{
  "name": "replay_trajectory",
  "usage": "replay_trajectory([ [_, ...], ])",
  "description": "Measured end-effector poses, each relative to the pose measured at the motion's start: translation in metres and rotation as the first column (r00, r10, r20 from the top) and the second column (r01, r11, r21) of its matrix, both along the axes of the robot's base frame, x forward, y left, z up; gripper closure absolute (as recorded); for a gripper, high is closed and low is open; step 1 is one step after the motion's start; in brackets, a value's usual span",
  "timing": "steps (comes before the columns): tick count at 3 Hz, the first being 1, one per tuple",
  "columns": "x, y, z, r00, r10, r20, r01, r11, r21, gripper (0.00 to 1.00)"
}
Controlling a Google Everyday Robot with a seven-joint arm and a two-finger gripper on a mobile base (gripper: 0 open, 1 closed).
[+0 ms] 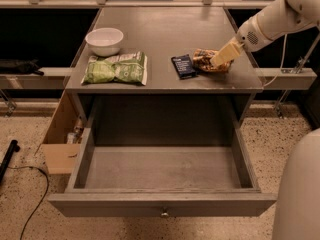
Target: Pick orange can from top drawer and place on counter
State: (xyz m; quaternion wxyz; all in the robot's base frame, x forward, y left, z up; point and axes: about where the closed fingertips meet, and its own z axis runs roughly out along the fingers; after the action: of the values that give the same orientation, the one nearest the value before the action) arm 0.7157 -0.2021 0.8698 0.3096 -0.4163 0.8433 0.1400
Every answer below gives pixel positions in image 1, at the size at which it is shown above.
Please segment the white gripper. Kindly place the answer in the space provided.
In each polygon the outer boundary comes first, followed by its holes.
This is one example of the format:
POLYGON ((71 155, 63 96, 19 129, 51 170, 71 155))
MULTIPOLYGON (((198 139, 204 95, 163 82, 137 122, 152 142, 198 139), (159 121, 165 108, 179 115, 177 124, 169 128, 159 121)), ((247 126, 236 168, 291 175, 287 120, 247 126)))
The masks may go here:
POLYGON ((256 14, 245 21, 238 29, 236 39, 228 42, 210 60, 214 67, 230 62, 240 56, 243 48, 256 52, 272 43, 270 38, 271 21, 268 17, 256 14))

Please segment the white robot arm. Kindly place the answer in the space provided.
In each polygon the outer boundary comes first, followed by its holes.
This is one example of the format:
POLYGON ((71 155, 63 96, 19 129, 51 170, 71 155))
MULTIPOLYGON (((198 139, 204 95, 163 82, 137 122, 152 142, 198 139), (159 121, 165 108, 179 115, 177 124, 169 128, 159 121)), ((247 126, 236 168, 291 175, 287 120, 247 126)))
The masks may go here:
MULTIPOLYGON (((258 51, 279 37, 317 27, 320 0, 274 0, 249 18, 211 59, 219 66, 243 50, 258 51)), ((294 147, 283 170, 272 240, 320 240, 320 129, 294 147)))

